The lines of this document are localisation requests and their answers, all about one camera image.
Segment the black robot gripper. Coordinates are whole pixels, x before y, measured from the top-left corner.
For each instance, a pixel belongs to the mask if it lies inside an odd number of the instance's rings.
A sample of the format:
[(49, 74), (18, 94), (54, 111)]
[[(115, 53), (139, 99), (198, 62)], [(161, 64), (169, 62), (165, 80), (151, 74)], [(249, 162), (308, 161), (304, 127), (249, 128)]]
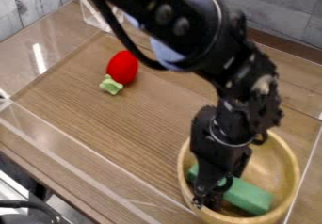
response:
[(200, 163), (196, 181), (198, 187), (213, 187), (196, 195), (192, 203), (221, 211), (225, 193), (233, 186), (233, 174), (241, 178), (252, 157), (249, 147), (254, 134), (246, 118), (222, 108), (208, 105), (198, 112), (192, 124), (190, 150)]

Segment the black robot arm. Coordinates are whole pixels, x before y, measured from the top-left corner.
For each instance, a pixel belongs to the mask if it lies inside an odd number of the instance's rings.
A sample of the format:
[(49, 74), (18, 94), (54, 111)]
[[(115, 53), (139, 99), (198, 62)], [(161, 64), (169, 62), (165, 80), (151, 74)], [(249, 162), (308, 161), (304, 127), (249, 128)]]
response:
[(277, 67), (248, 37), (246, 15), (230, 12), (222, 0), (93, 2), (146, 66), (193, 72), (217, 89), (218, 103), (192, 121), (190, 150), (200, 164), (192, 202), (218, 210), (250, 147), (268, 141), (284, 117)]

